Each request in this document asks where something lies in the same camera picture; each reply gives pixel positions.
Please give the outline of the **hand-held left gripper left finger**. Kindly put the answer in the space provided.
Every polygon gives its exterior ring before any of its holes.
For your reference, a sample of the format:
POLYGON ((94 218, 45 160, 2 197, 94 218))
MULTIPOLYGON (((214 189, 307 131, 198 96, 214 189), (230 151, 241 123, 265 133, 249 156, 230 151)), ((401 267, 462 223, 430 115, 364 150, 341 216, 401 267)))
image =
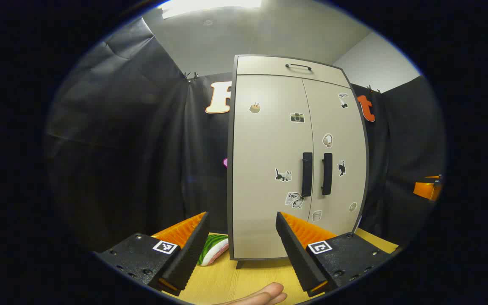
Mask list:
POLYGON ((202 212, 153 235, 133 233, 95 255, 130 280, 179 296, 205 247, 209 213, 202 212))

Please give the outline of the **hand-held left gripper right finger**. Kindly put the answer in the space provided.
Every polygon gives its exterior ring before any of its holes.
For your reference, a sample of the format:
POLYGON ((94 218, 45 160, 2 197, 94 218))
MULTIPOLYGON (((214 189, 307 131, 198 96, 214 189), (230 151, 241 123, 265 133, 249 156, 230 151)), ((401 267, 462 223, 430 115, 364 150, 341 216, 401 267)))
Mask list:
POLYGON ((336 235, 284 212, 277 212, 275 228, 301 288, 309 297, 368 276, 395 254, 355 233, 336 235))

